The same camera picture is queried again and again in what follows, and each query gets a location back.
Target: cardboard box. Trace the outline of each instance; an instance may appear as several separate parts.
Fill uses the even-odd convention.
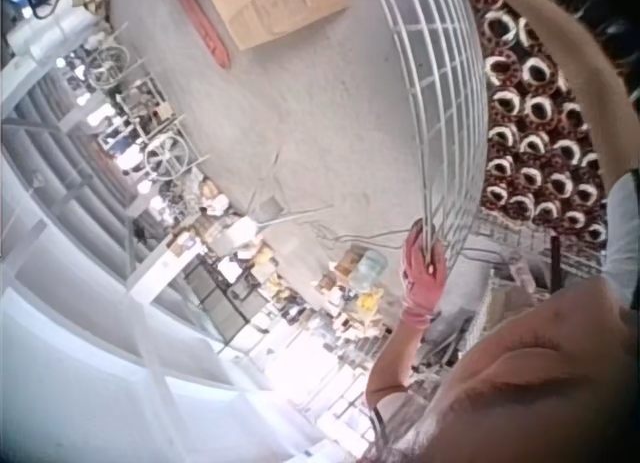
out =
[[[212,0],[241,50],[287,35],[349,6],[350,0]]]

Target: finger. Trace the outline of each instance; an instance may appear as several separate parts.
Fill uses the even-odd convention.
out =
[[[427,269],[427,263],[424,258],[424,240],[422,238],[422,231],[418,235],[418,238],[411,247],[411,268],[415,273],[424,272]]]
[[[444,244],[436,240],[431,250],[431,261],[435,267],[435,280],[438,285],[444,285],[447,280],[447,256]]]
[[[411,225],[411,230],[409,230],[409,234],[407,235],[407,239],[404,242],[404,246],[402,249],[402,264],[407,273],[411,273],[413,268],[411,263],[411,251],[413,246],[416,243],[416,240],[422,234],[422,220],[417,220]]]

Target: metal grid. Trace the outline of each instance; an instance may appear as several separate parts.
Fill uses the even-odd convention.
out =
[[[551,263],[551,234],[545,228],[530,225],[514,226],[487,210],[480,210],[474,220],[472,233],[491,240],[509,250],[517,250],[523,256]],[[579,277],[589,278],[602,272],[604,254],[569,241],[564,244],[563,270]]]
[[[425,252],[441,238],[453,267],[484,179],[488,101],[468,0],[381,0],[400,53],[422,172]]]

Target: gray floor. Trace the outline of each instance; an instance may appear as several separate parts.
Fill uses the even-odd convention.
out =
[[[341,14],[265,46],[239,52],[210,0],[199,0],[232,55],[220,70],[177,0],[113,0],[115,27],[187,115],[203,169],[242,209],[271,196],[288,211],[332,205],[272,228],[280,272],[312,304],[311,282],[348,245],[318,240],[310,220],[336,235],[408,228],[420,216],[415,135],[399,58],[379,0],[353,0]],[[402,236],[381,240],[400,245]],[[400,295],[399,251],[384,283]],[[475,306],[486,269],[462,262],[446,311]]]

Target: pink glove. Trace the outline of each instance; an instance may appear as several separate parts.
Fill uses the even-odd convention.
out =
[[[444,291],[447,262],[444,245],[438,240],[431,250],[431,264],[428,267],[425,264],[421,220],[414,223],[404,243],[402,263],[405,296],[401,319],[413,328],[424,330]]]

